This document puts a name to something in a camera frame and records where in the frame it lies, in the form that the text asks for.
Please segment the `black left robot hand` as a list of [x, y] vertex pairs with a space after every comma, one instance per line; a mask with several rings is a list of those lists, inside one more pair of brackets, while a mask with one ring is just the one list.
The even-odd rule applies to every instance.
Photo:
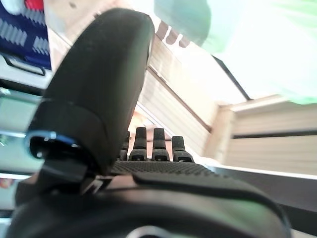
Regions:
[[255, 187], [187, 162], [119, 161], [148, 66], [141, 12], [98, 16], [68, 51], [25, 135], [43, 160], [20, 181], [8, 238], [289, 238]]

